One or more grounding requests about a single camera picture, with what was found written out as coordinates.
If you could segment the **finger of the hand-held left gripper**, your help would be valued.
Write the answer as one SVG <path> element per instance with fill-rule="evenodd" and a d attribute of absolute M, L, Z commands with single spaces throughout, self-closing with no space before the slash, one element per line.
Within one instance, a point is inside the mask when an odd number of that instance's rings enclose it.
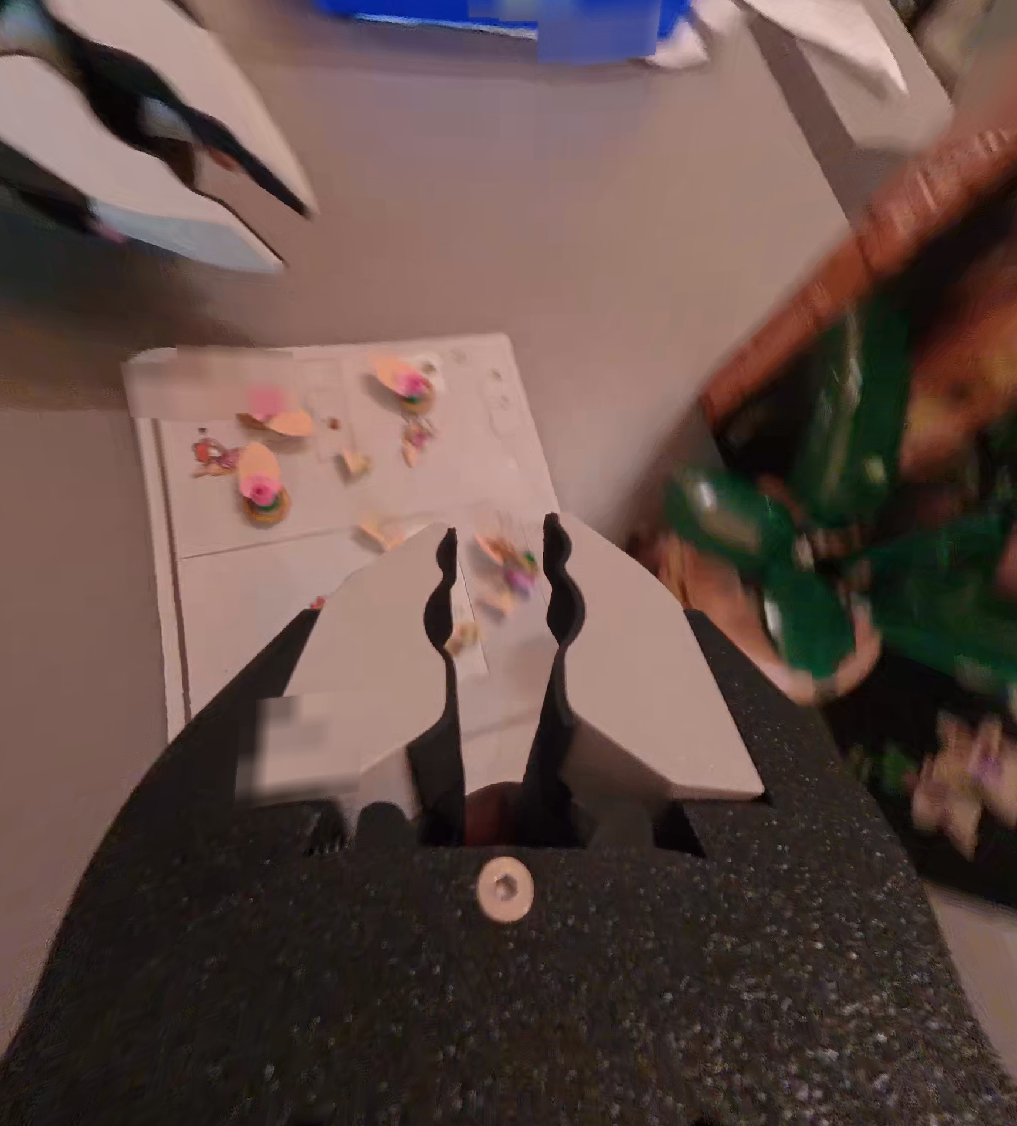
<path fill-rule="evenodd" d="M 81 193 L 104 231 L 233 272 L 282 270 L 252 227 L 114 136 L 45 61 L 0 55 L 0 142 Z"/>
<path fill-rule="evenodd" d="M 182 5 L 48 1 L 47 12 L 107 82 L 163 104 L 203 148 L 298 215 L 315 212 L 307 177 L 253 84 Z"/>

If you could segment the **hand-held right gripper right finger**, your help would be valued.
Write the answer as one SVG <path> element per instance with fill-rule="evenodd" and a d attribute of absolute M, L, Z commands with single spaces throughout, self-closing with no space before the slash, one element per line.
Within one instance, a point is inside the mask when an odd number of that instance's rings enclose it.
<path fill-rule="evenodd" d="M 698 801 L 752 802 L 760 774 L 681 604 L 570 513 L 544 517 L 556 642 L 517 802 L 517 842 L 585 847 Z"/>

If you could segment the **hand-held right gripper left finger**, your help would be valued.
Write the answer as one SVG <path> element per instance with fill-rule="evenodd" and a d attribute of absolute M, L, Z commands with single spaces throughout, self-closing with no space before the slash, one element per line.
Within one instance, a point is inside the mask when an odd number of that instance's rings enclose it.
<path fill-rule="evenodd" d="M 465 835 L 450 596 L 458 537 L 430 525 L 325 599 L 284 691 L 284 794 L 349 817 L 396 805 L 423 842 Z"/>

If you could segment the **grey desk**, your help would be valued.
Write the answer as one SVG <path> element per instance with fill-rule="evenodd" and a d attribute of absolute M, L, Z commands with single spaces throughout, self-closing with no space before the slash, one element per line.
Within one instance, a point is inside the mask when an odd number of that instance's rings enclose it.
<path fill-rule="evenodd" d="M 844 213 L 765 62 L 539 68 L 505 41 L 203 2 L 313 180 L 209 186 L 276 277 L 0 207 L 0 1124 L 1017 1124 L 921 882 L 826 729 L 698 637 L 771 798 L 701 854 L 325 852 L 237 805 L 235 707 L 167 748 L 121 365 L 159 345 L 505 332 L 557 501 L 622 531 L 698 388 Z"/>

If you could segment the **brick instruction booklet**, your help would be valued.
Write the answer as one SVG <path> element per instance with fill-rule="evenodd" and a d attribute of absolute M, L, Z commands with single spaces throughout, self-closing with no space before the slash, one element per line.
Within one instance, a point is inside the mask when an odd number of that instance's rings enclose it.
<path fill-rule="evenodd" d="M 438 363 L 441 384 L 428 418 L 436 437 L 414 470 L 402 455 L 408 413 L 371 368 L 377 355 Z M 479 645 L 458 656 L 472 731 L 521 715 L 532 689 L 516 677 L 538 671 L 551 645 L 547 591 L 538 579 L 510 617 L 479 596 L 507 589 L 478 551 L 476 534 L 503 535 L 541 555 L 539 525 L 557 510 L 539 435 L 505 333 L 381 345 L 282 349 L 157 348 L 123 370 L 145 471 L 166 644 L 169 733 L 202 711 L 293 617 L 330 596 L 380 551 L 354 531 L 363 519 L 455 527 L 460 577 L 455 607 L 478 622 Z M 282 438 L 237 420 L 246 390 L 289 388 L 314 419 L 307 438 Z M 345 446 L 371 455 L 365 479 L 344 480 Z M 280 503 L 244 503 L 239 479 L 282 480 Z"/>

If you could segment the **blue plastic bin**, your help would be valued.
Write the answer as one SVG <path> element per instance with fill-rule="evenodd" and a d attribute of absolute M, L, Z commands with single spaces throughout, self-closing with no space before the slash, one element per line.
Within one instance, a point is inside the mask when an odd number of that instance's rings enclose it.
<path fill-rule="evenodd" d="M 315 1 L 327 16 L 359 21 L 393 23 L 401 26 L 435 26 L 450 29 L 474 29 L 510 37 L 537 38 L 539 16 L 545 5 L 533 1 Z M 554 2 L 557 8 L 577 7 L 585 12 L 604 14 L 618 2 Z M 655 16 L 655 43 L 664 41 L 690 11 L 692 2 L 628 2 Z"/>

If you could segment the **green brick plant leaves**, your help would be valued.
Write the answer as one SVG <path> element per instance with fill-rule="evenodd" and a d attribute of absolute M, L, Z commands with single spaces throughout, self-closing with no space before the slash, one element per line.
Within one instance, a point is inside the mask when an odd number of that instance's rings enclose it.
<path fill-rule="evenodd" d="M 1017 691 L 1017 287 L 915 333 L 878 293 L 741 402 L 725 470 L 685 466 L 675 535 L 744 586 L 774 664 L 833 696 L 869 644 Z"/>

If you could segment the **brick flower cluster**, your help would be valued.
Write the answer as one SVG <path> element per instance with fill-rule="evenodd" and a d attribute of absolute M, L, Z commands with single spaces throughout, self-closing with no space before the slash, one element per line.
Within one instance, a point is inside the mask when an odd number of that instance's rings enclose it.
<path fill-rule="evenodd" d="M 994 715 L 971 724 L 951 711 L 938 713 L 935 734 L 935 751 L 910 781 L 910 822 L 972 863 L 985 816 L 1017 828 L 1017 740 Z"/>

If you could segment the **brown ridged strip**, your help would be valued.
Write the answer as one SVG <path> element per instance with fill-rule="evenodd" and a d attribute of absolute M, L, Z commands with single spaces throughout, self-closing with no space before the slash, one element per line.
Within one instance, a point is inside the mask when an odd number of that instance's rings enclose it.
<path fill-rule="evenodd" d="M 1017 120 L 953 126 L 872 195 L 851 232 L 750 336 L 701 392 L 719 434 L 846 309 L 893 279 L 1017 175 Z"/>

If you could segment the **white paper sheets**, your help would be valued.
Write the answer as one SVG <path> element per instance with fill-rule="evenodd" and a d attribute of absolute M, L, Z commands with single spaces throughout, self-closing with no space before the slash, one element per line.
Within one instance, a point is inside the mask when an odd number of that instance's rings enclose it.
<path fill-rule="evenodd" d="M 659 37 L 648 64 L 663 70 L 697 68 L 710 60 L 719 39 L 733 36 L 755 15 L 821 50 L 878 90 L 907 93 L 908 84 L 876 21 L 859 1 L 696 1 L 685 2 L 669 34 Z"/>

